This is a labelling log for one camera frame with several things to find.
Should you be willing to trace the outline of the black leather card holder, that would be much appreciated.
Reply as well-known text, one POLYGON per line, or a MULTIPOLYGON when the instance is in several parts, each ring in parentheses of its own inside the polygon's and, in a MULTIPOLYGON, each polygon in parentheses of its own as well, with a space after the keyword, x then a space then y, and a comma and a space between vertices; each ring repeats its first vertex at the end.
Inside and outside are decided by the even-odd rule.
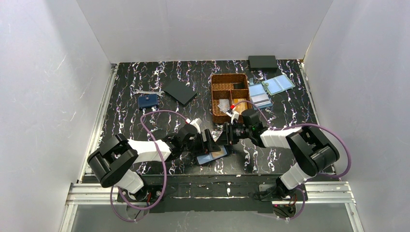
POLYGON ((209 163, 211 161, 220 159, 222 157, 225 157, 226 155, 228 155, 228 152, 225 148, 225 146, 220 146, 220 151, 217 152, 211 152, 205 155, 200 155, 196 157, 196 161, 199 165, 203 165, 206 163, 209 163))

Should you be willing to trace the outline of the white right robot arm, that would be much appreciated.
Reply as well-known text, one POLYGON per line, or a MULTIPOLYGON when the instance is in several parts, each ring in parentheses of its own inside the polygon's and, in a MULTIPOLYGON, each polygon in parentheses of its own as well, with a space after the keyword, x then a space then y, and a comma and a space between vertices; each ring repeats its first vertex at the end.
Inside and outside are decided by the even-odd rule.
POLYGON ((290 149, 295 158, 287 172, 276 179, 270 191, 288 194, 299 185, 315 177, 340 158, 336 147, 318 127, 300 126, 292 129, 270 130, 264 126, 254 109, 242 112, 243 122, 225 122, 222 133, 216 140, 218 145, 234 145, 240 139, 250 139, 262 148, 290 149))

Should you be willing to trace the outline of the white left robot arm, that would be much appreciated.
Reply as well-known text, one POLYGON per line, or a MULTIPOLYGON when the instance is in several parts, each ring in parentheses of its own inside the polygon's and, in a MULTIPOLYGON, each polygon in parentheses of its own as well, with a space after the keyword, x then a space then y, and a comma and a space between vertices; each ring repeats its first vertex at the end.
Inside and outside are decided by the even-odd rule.
POLYGON ((117 134, 91 153, 87 163, 103 188, 120 187, 136 193, 144 183, 130 170, 135 163, 174 160, 183 152, 202 156, 219 151, 210 130, 199 132, 196 126, 186 124, 157 141, 136 141, 117 134))

